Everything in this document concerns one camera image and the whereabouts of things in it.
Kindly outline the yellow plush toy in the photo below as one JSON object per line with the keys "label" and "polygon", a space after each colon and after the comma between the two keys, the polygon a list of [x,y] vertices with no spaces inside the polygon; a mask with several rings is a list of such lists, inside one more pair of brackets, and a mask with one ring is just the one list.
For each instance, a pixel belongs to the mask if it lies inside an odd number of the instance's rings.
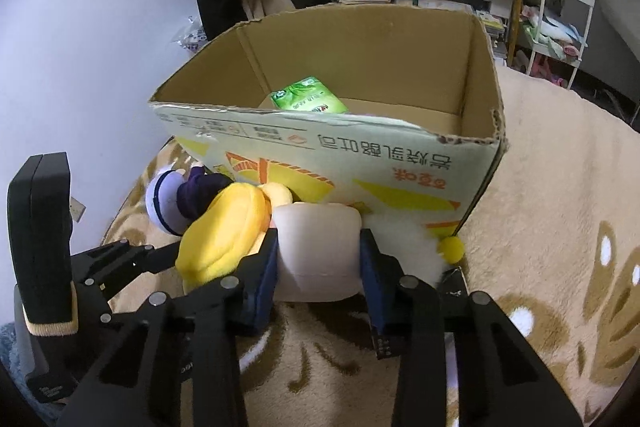
{"label": "yellow plush toy", "polygon": [[175,268],[183,289],[188,293],[225,277],[243,258],[257,254],[273,210],[292,202],[290,189],[277,182],[233,182],[224,188],[182,236]]}

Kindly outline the white rolling cart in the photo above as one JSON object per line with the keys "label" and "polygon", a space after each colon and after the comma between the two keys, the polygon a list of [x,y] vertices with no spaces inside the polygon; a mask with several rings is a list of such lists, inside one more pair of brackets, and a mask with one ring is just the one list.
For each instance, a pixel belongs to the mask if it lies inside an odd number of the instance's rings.
{"label": "white rolling cart", "polygon": [[525,72],[570,90],[588,46],[596,0],[572,0],[586,10],[582,29],[564,23],[561,15],[552,11],[552,1],[564,0],[539,0],[537,5],[525,5],[521,10],[524,35],[530,49]]}

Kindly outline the purple-haired plush doll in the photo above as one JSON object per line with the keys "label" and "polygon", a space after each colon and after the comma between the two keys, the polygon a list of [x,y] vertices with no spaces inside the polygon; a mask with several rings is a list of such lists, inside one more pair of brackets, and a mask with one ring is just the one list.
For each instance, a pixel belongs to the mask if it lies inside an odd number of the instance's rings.
{"label": "purple-haired plush doll", "polygon": [[189,173],[166,168],[154,176],[145,190],[146,213],[163,232],[183,236],[232,182],[228,176],[204,166],[193,166]]}

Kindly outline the cardboard box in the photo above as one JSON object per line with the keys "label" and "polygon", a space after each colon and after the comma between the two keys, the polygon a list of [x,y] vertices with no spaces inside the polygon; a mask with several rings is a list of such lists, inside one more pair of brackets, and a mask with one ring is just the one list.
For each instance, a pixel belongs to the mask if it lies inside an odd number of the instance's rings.
{"label": "cardboard box", "polygon": [[[278,109],[274,91],[316,77],[345,114]],[[410,5],[327,4],[234,26],[152,95],[194,158],[304,202],[420,216],[457,233],[506,150],[482,22]]]}

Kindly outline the green tissue pack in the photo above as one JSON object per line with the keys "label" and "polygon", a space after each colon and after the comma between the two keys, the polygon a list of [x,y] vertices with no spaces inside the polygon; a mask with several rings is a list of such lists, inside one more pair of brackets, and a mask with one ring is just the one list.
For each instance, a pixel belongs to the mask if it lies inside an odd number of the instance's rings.
{"label": "green tissue pack", "polygon": [[316,77],[295,81],[270,94],[274,106],[294,112],[345,114],[348,107]]}

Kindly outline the wall socket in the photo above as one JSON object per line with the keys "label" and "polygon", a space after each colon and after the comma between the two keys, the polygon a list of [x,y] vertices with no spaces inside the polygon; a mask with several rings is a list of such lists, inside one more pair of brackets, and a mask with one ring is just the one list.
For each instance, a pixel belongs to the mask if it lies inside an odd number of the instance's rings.
{"label": "wall socket", "polygon": [[75,197],[70,198],[70,215],[74,222],[79,223],[86,211],[86,206]]}

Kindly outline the pink swirl roll plush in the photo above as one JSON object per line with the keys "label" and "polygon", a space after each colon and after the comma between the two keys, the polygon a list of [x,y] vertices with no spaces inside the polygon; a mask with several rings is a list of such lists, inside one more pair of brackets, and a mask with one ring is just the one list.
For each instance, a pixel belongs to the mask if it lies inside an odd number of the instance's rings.
{"label": "pink swirl roll plush", "polygon": [[278,303],[332,303],[362,291],[360,232],[372,232],[383,254],[431,285],[451,268],[420,216],[388,210],[363,215],[342,204],[294,202],[273,210],[278,231]]}

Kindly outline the black tissue pack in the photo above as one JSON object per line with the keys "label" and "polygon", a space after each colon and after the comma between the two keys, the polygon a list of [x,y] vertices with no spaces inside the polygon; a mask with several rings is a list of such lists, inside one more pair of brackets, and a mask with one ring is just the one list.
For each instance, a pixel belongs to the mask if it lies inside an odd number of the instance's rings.
{"label": "black tissue pack", "polygon": [[469,296],[469,287],[466,283],[464,272],[461,267],[453,267],[444,273],[440,279],[437,290],[442,295],[454,298],[466,298]]}

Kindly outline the plastic bag of plush toys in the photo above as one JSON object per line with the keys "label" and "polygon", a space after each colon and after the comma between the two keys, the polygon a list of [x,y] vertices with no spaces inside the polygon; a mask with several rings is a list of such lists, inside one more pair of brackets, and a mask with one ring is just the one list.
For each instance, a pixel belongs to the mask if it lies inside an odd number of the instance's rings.
{"label": "plastic bag of plush toys", "polygon": [[190,16],[186,26],[177,31],[172,42],[191,54],[197,54],[208,43],[201,19],[198,16]]}

